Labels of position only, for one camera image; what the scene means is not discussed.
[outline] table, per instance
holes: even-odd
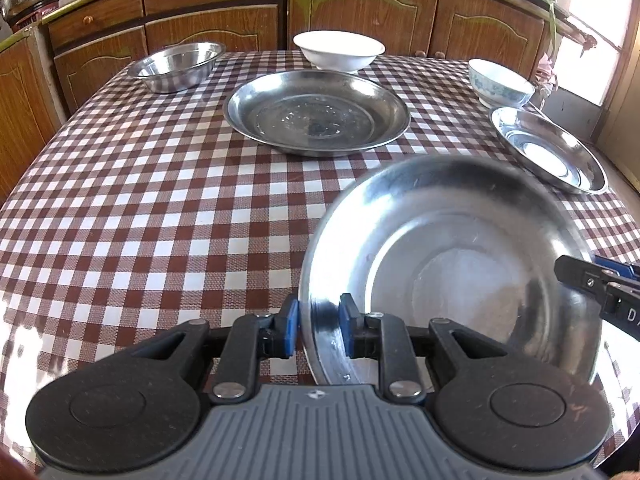
[[[284,155],[223,119],[237,86],[308,67],[299,52],[226,54],[211,78],[170,95],[123,70],[40,153],[0,210],[0,441],[12,454],[33,464],[24,412],[60,374],[188,319],[225,326],[277,310],[327,205],[371,168],[415,153],[515,165],[464,62],[381,56],[362,70],[412,115],[398,141],[365,153]],[[592,250],[640,260],[638,227],[613,193],[552,192]],[[601,459],[640,421],[637,346],[624,336],[606,327],[597,363],[614,430]],[[312,381],[301,349],[260,371],[265,381]]]

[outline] white bowl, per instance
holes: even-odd
[[[480,102],[489,108],[522,108],[536,91],[520,74],[485,59],[469,61],[469,81]]]
[[[293,38],[302,54],[320,70],[356,73],[385,51],[373,38],[343,30],[311,30]]]

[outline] round black pad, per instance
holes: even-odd
[[[509,469],[550,471],[583,462],[602,444],[609,410],[588,384],[525,356],[467,363],[434,404],[440,429],[462,451]]]
[[[553,424],[564,414],[564,400],[539,384],[509,384],[494,391],[491,409],[505,421],[523,428]]]
[[[26,413],[29,437],[45,463],[110,474],[149,465],[193,433],[200,399],[166,363],[96,363],[49,383]]]
[[[69,406],[80,424],[90,428],[116,428],[129,424],[145,410],[145,397],[135,388],[107,384],[77,394]]]

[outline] window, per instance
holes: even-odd
[[[616,69],[625,39],[631,0],[571,0],[570,21],[598,40],[582,47],[562,38],[555,69],[558,84],[590,102],[601,105]]]

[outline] gray gripper base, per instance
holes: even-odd
[[[42,480],[87,480],[46,468]],[[424,412],[381,400],[372,386],[262,386],[218,406],[180,450],[156,464],[95,480],[602,480],[588,465],[507,474],[440,440]]]

